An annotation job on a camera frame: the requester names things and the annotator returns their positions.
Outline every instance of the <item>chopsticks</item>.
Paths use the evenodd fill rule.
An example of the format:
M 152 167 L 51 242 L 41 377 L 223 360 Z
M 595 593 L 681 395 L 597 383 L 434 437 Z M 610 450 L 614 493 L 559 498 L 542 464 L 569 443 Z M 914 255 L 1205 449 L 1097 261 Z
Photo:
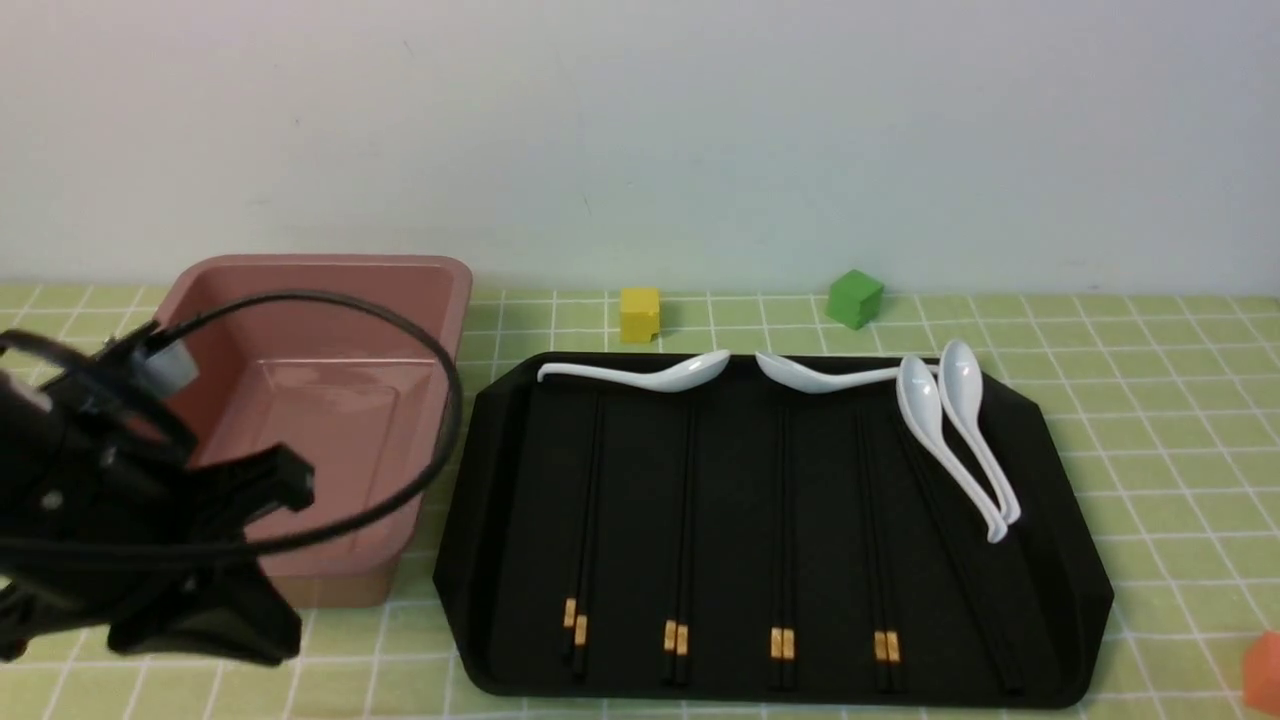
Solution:
M 794 689 L 796 683 L 795 632 L 795 498 L 788 492 L 791 462 L 788 414 L 778 411 L 776 471 L 773 486 L 773 626 L 769 628 L 769 659 L 773 660 L 773 685 Z
M 564 616 L 562 626 L 564 630 L 564 659 L 576 678 L 586 674 L 586 641 L 588 616 L 591 607 L 591 577 L 595 570 L 595 543 L 596 543 L 596 515 L 599 506 L 599 489 L 596 488 L 600 474 L 600 436 L 604 427 L 604 413 L 600 409 L 600 396 L 593 398 L 594 423 L 591 427 L 590 460 L 588 461 L 586 480 L 582 483 L 579 497 L 582 507 L 581 529 L 577 538 L 577 564 L 571 571 L 568 592 L 564 598 Z
M 694 491 L 698 484 L 698 411 L 689 410 L 685 420 L 685 471 L 678 496 L 680 538 L 676 542 L 671 614 L 663 625 L 662 652 L 666 683 L 689 683 L 689 621 L 694 594 Z
M 933 519 L 938 534 L 942 537 L 942 546 L 946 548 L 951 571 L 960 585 L 960 593 L 964 596 L 969 611 L 973 612 L 977 621 L 978 634 L 982 635 L 987 656 L 995 666 L 1000 687 L 1006 694 L 1023 692 L 1025 688 L 1023 673 L 1010 648 L 1009 638 L 1005 635 L 1004 621 L 998 616 L 996 606 L 986 597 L 978 571 L 969 560 L 972 553 L 961 552 L 961 546 L 974 546 L 973 533 L 960 529 L 957 523 L 961 523 L 963 519 L 957 519 L 946 507 L 942 507 L 937 489 L 934 488 L 934 478 L 932 477 L 936 470 L 929 468 L 925 460 L 927 456 L 916 450 L 919 446 L 914 443 L 914 438 L 902 423 L 897 424 L 897 438 L 911 466 L 913 479 L 920 488 L 924 505 Z
M 874 457 L 868 438 L 865 418 L 854 416 L 854 451 L 861 459 Z M 897 635 L 897 603 L 893 592 L 893 573 L 888 566 L 884 514 L 877 506 L 876 478 L 881 475 L 874 464 L 861 478 L 863 525 L 867 538 L 867 583 L 872 611 L 872 650 L 876 655 L 876 689 L 883 693 L 905 691 L 902 652 Z

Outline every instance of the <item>orange cube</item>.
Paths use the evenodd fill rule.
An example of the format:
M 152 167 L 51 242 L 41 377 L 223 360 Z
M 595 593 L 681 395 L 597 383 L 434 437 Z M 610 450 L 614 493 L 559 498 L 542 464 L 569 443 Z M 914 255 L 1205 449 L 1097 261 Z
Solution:
M 1262 633 L 1245 651 L 1244 705 L 1280 717 L 1280 633 Z

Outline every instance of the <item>green cube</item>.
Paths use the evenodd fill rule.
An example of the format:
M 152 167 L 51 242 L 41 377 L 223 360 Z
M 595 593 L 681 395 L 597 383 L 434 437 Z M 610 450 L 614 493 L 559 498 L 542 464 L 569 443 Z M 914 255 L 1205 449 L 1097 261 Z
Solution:
M 881 297 L 884 297 L 884 283 L 859 270 L 849 270 L 831 283 L 827 316 L 856 331 L 879 313 Z

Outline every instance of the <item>white wall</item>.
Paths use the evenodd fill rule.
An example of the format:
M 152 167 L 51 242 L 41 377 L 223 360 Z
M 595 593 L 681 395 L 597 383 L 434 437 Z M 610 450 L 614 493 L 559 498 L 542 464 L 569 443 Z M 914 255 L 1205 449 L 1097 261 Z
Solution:
M 1280 293 L 1276 0 L 4 0 L 0 277 Z

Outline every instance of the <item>pink plastic bin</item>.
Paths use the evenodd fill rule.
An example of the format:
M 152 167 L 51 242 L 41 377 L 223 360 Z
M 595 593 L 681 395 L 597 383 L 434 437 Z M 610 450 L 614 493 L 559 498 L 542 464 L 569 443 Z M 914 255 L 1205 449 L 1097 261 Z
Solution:
M 178 278 L 156 319 L 172 325 L 246 295 L 300 288 L 384 305 L 456 356 L 471 272 L 449 258 L 214 258 Z M 211 323 L 187 345 L 201 375 L 170 405 L 200 437 L 196 466 L 284 442 L 316 468 L 315 505 L 259 520 L 250 538 L 358 512 L 402 488 L 435 450 L 444 375 L 426 348 L 376 318 L 278 302 Z M 264 557 L 262 569 L 294 607 L 378 605 L 390 592 L 419 505 L 332 542 Z

